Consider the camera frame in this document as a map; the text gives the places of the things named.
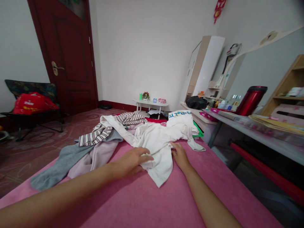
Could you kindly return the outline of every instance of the red plastic bag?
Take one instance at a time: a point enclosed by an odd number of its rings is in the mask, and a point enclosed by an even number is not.
[[[59,109],[49,97],[37,92],[22,93],[15,102],[14,114],[31,115],[34,113],[45,112],[51,109]]]

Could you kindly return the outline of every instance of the striped shirt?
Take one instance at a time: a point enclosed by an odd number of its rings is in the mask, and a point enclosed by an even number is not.
[[[133,112],[126,112],[115,117],[123,125],[133,125],[147,123],[145,117]],[[113,127],[105,127],[101,123],[97,124],[89,134],[79,137],[78,146],[92,146],[106,139],[112,132]]]

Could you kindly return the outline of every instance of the wooden shelf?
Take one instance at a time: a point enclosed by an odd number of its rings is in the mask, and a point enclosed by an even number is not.
[[[275,96],[274,99],[284,99],[284,100],[304,100],[304,97],[284,97],[284,96]]]
[[[296,66],[293,68],[293,70],[304,70],[304,66]]]
[[[281,104],[295,105],[298,101],[304,101],[304,97],[286,97],[277,96],[286,91],[290,91],[293,87],[304,87],[304,54],[298,55],[296,60],[290,66],[282,81],[278,84],[275,91],[272,93],[267,104],[264,106],[261,115],[270,116],[276,107]]]

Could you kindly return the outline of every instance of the dark red door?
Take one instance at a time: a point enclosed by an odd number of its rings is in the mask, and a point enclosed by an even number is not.
[[[29,5],[32,15],[35,6],[33,20],[38,38],[40,33],[47,72],[57,86],[63,111],[73,115],[96,108],[87,6],[82,0],[32,0]]]

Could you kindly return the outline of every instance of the tiled floor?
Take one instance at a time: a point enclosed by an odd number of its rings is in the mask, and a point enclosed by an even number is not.
[[[74,144],[74,139],[91,132],[99,123],[100,116],[124,112],[94,109],[65,118],[63,133],[37,127],[21,142],[12,140],[0,144],[0,198],[57,158],[61,148]],[[45,126],[59,129],[58,122],[49,122]]]

